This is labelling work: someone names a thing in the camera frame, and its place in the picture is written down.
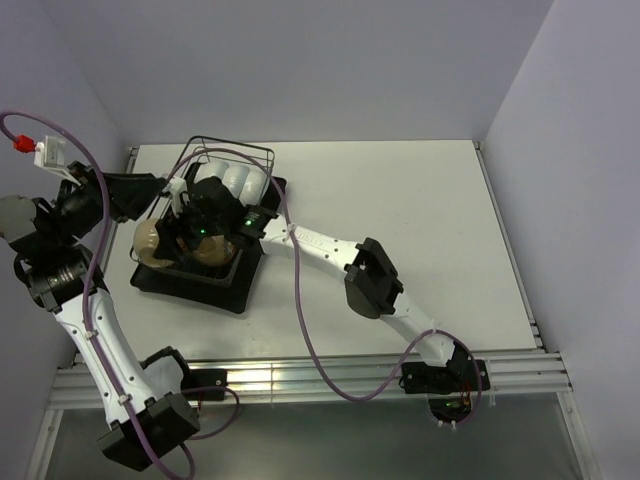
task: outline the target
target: white connector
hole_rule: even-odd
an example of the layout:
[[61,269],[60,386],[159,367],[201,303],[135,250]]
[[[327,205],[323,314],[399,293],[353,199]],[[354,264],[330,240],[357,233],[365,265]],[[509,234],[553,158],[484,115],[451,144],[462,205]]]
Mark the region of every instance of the white connector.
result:
[[71,172],[67,170],[65,165],[66,144],[67,141],[63,138],[46,135],[44,142],[38,142],[36,144],[33,164],[65,180],[69,180],[76,185],[80,185],[80,182],[71,175]]
[[[187,181],[181,177],[173,177],[162,192],[171,194],[171,210],[176,217],[180,216],[182,213],[182,194],[187,192]],[[188,202],[189,196],[187,195],[184,200]]]

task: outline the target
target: white robotic arm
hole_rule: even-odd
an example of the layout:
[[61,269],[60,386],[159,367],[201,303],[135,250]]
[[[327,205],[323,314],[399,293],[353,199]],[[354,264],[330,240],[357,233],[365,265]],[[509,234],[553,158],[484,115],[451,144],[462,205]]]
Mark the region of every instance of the white robotic arm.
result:
[[[4,127],[2,122],[7,115],[0,114],[0,127]],[[64,132],[57,126],[54,129]],[[36,149],[26,137],[16,140],[14,145],[20,151]],[[65,170],[59,142],[49,140],[38,147],[36,164],[65,178],[58,198],[53,205],[40,198],[15,195],[0,199],[1,236],[17,252],[14,271],[18,279],[39,306],[54,314],[82,353],[102,396],[111,429],[99,440],[100,447],[108,458],[123,465],[139,471],[152,461],[162,465],[157,457],[182,445],[199,430],[199,423],[180,393],[181,384],[189,375],[186,362],[167,347],[139,363],[119,327],[100,269],[88,275],[89,265],[93,268],[97,263],[94,260],[90,264],[90,254],[77,245],[77,240],[99,223],[104,205],[110,206],[104,211],[105,216],[124,222],[139,218],[158,195],[169,192],[173,223],[167,222],[162,238],[172,244],[173,250],[167,248],[166,254],[179,256],[199,245],[202,238],[194,234],[194,225],[200,221],[212,230],[220,229],[240,248],[259,242],[267,255],[294,258],[294,248],[299,247],[306,265],[344,282],[347,303],[361,316],[382,320],[408,342],[427,330],[435,330],[433,321],[405,293],[398,272],[375,240],[366,239],[360,244],[290,226],[273,211],[247,207],[215,177],[203,179],[195,184],[194,191],[185,192],[184,180],[171,179],[177,167],[169,179],[150,174],[103,177],[77,162]],[[92,159],[86,149],[85,155]],[[91,163],[97,170],[95,161]],[[184,193],[189,197],[187,203],[182,201]],[[171,261],[162,256],[155,258]],[[150,266],[159,267],[161,263]],[[85,285],[89,290],[83,293]],[[90,331],[82,308],[87,292]],[[466,348],[462,351],[459,344],[441,335],[426,336],[415,348],[431,369],[425,373],[423,383],[431,382],[436,391],[445,393],[459,386],[461,373],[468,365]],[[480,388],[477,365],[474,368]]]
[[[360,254],[357,242],[328,237],[298,225],[288,228],[283,216],[271,220],[264,233],[260,245],[266,255],[293,259],[291,235],[295,235],[303,263],[339,281],[345,280],[348,276],[346,267],[354,265]],[[368,267],[370,266],[366,262],[357,266],[363,271]],[[375,318],[389,325],[407,342],[411,342],[420,333],[435,328],[433,320],[411,301],[406,292],[398,292],[393,308],[393,313],[382,313]],[[422,360],[434,367],[445,367],[453,355],[454,348],[453,341],[441,335],[428,336],[415,346]]]

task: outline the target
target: white tabletop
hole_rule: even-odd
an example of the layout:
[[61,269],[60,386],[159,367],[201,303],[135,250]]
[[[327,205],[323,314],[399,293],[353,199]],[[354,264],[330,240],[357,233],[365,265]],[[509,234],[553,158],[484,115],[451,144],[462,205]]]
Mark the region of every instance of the white tabletop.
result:
[[[345,240],[372,237],[405,291],[474,351],[535,348],[471,141],[262,144],[288,180],[295,223]],[[134,172],[160,175],[182,145],[144,145]],[[293,263],[263,257],[242,315],[129,284],[135,223],[118,227],[106,271],[138,358],[167,345],[189,360],[308,356],[293,304]],[[303,268],[303,306],[321,355],[398,353],[406,342],[347,306],[344,286]]]

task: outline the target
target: wire rack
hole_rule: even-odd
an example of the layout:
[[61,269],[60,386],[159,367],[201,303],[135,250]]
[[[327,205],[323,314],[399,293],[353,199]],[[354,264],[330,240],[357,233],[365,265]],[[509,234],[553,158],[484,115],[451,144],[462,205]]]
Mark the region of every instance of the wire rack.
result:
[[[192,184],[199,164],[220,160],[224,162],[244,164],[249,166],[251,169],[257,168],[254,164],[238,155],[221,152],[205,152],[204,150],[207,148],[226,148],[243,153],[258,161],[269,172],[269,174],[273,172],[273,167],[275,165],[275,153],[270,148],[197,135],[189,139],[174,164],[174,166],[177,165],[183,158],[191,153],[201,152],[200,155],[194,157],[193,160],[184,165],[181,171],[176,174],[177,177],[184,178],[187,181],[188,186]],[[265,182],[264,188],[266,189],[268,186],[269,182]],[[159,201],[159,198],[156,199],[147,214],[147,219],[151,217],[163,218],[167,213],[167,210],[170,208],[169,203],[161,209]],[[129,250],[129,256],[133,261],[142,265],[140,260],[136,257],[133,247]],[[200,281],[211,283],[213,285],[229,286],[233,281],[233,277],[238,269],[241,258],[242,250],[238,250],[236,251],[233,259],[226,265],[221,267],[208,267],[198,262],[196,259],[191,258],[189,255],[185,255],[181,262],[176,262],[168,267],[155,268],[154,270],[178,277],[191,279],[197,278]]]

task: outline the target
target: metal frame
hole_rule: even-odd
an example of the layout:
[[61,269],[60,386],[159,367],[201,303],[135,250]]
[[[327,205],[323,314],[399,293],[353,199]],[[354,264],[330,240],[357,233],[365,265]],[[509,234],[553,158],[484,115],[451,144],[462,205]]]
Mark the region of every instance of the metal frame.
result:
[[578,412],[572,392],[558,393],[562,416],[569,432],[569,438],[576,453],[580,473],[585,480],[602,480],[602,472],[589,441],[589,435]]
[[[559,353],[547,353],[533,317],[522,278],[515,262],[507,232],[500,215],[479,145],[476,154],[493,203],[498,224],[520,289],[522,301],[536,339],[536,350],[513,352],[478,352],[487,362],[492,388],[488,393],[491,405],[500,395],[556,393],[573,444],[581,474],[585,479],[601,480],[602,476],[591,449],[586,430],[573,398],[573,388]],[[135,164],[138,148],[131,149],[127,171]],[[112,228],[110,242],[115,236]],[[102,267],[106,268],[108,254]],[[416,355],[410,360],[417,360]],[[324,358],[322,363],[329,376],[342,388],[357,394],[371,391],[388,375],[397,361],[393,355]],[[264,361],[191,362],[192,369],[225,368],[229,386],[236,390],[245,404],[335,401],[336,395],[324,384],[313,363],[308,359],[269,359]],[[392,383],[379,398],[405,397],[404,391]],[[33,451],[27,479],[43,480],[46,476],[62,414],[67,409],[102,408],[95,382],[82,358],[70,369],[59,370],[54,380],[40,434]]]

